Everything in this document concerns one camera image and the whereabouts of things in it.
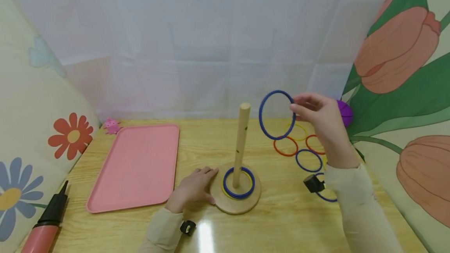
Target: wooden base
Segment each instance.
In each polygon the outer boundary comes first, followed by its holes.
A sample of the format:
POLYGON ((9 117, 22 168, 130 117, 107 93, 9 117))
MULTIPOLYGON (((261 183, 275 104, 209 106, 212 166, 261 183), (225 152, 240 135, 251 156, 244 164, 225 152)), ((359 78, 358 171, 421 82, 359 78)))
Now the wooden base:
MULTIPOLYGON (((255 189, 252 192, 252 194, 245 199, 234 200, 229 198, 222 191, 222 183, 226 171, 228 171, 233 166, 234 162, 228 162, 227 164, 224 164, 219 167, 219 173, 217 173, 217 175, 211 182, 210 191, 211 195, 216 200, 217 208, 219 208, 220 210, 222 210, 227 214, 239 215, 250 211, 258 203, 259 198, 261 197, 261 182, 259 181, 258 174, 255 172, 255 170, 243 164, 243 167, 248 168, 255 177, 255 189)), ((233 187, 232 174, 230 174, 226 180, 226 186, 230 191, 232 191, 235 194, 244 194, 248 192, 250 190, 250 183, 251 181, 244 173, 242 173, 240 176, 240 183, 238 188, 233 187)))

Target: wooden ring stand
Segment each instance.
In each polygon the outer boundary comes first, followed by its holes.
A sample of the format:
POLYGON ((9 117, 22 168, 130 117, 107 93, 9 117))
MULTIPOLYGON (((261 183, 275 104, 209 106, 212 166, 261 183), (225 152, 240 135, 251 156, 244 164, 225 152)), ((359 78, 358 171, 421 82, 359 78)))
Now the wooden ring stand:
POLYGON ((216 200, 216 206, 221 211, 232 214, 239 215, 250 211, 258 203, 261 197, 261 182, 259 180, 256 171, 249 167, 248 165, 242 164, 242 159, 244 156, 245 140, 247 137, 247 127, 248 119, 250 117, 250 104, 242 103, 239 106, 239 122, 237 125, 237 140, 236 140, 236 152, 234 154, 234 162, 228 162, 219 167, 219 173, 214 177, 211 182, 211 195, 216 200), (223 179, 226 171, 231 167, 234 167, 234 172, 232 175, 228 176, 226 180, 226 185, 228 189, 235 194, 244 194, 250 190, 251 181, 247 176, 241 176, 241 167, 244 166, 248 168, 255 177, 255 189, 254 191, 245 199, 235 200, 231 199, 222 191, 223 179))

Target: blue flower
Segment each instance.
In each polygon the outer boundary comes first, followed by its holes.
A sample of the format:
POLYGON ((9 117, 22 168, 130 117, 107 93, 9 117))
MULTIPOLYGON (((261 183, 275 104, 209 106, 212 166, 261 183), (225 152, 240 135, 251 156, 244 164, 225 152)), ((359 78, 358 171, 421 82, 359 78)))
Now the blue flower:
POLYGON ((66 70, 41 35, 34 38, 34 48, 30 47, 29 57, 32 67, 40 68, 46 64, 50 64, 50 67, 56 71, 59 76, 66 78, 66 70))
POLYGON ((0 161, 0 242, 6 241, 14 230, 16 209, 29 219, 36 214, 35 206, 23 200, 40 200, 44 196, 41 191, 32 191, 41 185, 44 177, 39 176, 28 183, 33 167, 21 168, 22 159, 14 158, 9 166, 9 177, 5 164, 0 161))

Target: purple ball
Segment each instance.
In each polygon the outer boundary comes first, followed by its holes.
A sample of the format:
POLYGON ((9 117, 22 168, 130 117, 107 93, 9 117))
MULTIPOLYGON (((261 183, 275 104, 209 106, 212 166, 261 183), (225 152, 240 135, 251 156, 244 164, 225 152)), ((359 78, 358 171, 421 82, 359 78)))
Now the purple ball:
POLYGON ((346 127, 349 126, 353 121, 352 108, 350 108, 349 105, 347 105, 345 102, 341 100, 337 100, 337 105, 339 106, 339 110, 341 111, 341 117, 342 121, 344 122, 344 125, 346 127))

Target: yellow ring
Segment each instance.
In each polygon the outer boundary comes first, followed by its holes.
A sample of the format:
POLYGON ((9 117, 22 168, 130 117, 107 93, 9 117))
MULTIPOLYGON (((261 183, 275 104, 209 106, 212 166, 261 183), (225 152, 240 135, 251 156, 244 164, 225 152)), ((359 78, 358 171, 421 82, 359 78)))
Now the yellow ring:
MULTIPOLYGON (((249 175, 246 171, 241 170, 241 172, 244 173, 244 174, 248 177, 248 180, 250 181, 250 188, 252 188, 253 182, 252 182, 252 178, 250 177, 250 175, 249 175)), ((222 184, 222 191, 224 192, 224 194, 225 194, 226 196, 228 196, 228 198, 231 198, 232 200, 238 200, 238 199, 235 199, 234 197, 229 196, 229 195, 226 193, 223 184, 222 184)))
MULTIPOLYGON (((288 128, 291 126, 291 124, 290 123, 288 123, 287 125, 286 125, 286 131, 285 132, 287 132, 288 131, 288 128)), ((296 139, 296 138, 294 138, 294 137, 292 137, 291 136, 291 138, 293 138, 294 140, 296 140, 296 141, 302 141, 302 140, 305 140, 307 137, 308 137, 308 132, 307 132, 307 130, 303 127, 303 126, 301 126, 301 125, 299 125, 299 124, 295 124, 295 126, 299 126, 301 129, 303 129, 303 131, 305 131, 305 137, 304 138, 301 138, 301 139, 296 139)))

